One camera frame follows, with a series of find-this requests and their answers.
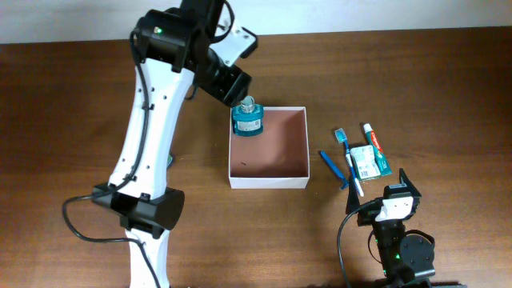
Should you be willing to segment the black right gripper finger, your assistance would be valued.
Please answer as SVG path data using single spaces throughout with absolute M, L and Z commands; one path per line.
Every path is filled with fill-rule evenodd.
M 360 201 L 358 198 L 358 190 L 353 180 L 349 180 L 349 191 L 346 204 L 346 214 L 351 214 L 360 207 Z
M 399 169 L 399 179 L 400 183 L 404 185 L 407 191 L 411 193 L 412 197 L 420 197 L 421 193 L 418 191 L 418 189 L 415 187 L 415 185 L 412 183 L 411 180 L 409 180 L 408 176 L 406 175 L 406 172 L 403 168 Z

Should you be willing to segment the green Colgate toothpaste tube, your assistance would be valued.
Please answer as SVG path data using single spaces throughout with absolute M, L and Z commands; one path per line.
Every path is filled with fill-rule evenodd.
M 388 163 L 387 158 L 383 153 L 382 147 L 373 128 L 369 123 L 364 123 L 363 130 L 368 143 L 371 144 L 374 149 L 374 158 L 381 176 L 391 175 L 392 169 L 390 168 L 390 164 Z

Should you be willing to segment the blue Listerine mouthwash bottle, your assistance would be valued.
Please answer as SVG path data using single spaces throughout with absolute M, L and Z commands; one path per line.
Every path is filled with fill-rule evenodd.
M 256 104 L 252 96 L 246 96 L 232 109 L 233 132 L 240 137 L 257 136 L 264 130 L 263 117 L 263 106 Z

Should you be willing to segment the green and white soap packet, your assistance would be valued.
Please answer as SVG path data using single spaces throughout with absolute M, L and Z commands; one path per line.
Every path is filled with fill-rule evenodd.
M 375 161 L 372 145 L 357 146 L 350 149 L 350 156 L 360 181 L 368 181 L 381 177 L 380 169 Z

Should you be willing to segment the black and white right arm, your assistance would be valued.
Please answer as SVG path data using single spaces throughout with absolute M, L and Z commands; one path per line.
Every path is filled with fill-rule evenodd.
M 352 216 L 359 226 L 371 226 L 369 237 L 375 238 L 378 261 L 384 279 L 377 280 L 380 287 L 431 287 L 435 275 L 432 236 L 420 230 L 407 230 L 404 222 L 412 218 L 420 203 L 421 193 L 399 170 L 399 183 L 384 188 L 383 196 L 361 204 L 354 186 L 350 186 L 346 217 L 339 230 Z

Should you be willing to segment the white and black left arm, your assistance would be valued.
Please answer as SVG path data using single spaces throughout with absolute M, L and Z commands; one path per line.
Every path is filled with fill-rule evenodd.
M 178 115 L 197 90 L 233 107 L 248 94 L 250 76 L 236 64 L 258 46 L 255 34 L 235 22 L 221 24 L 226 1 L 184 1 L 150 10 L 129 42 L 136 83 L 121 155 L 93 201 L 115 212 L 130 247 L 130 284 L 167 287 L 170 232 L 185 195 L 166 183 L 167 159 Z

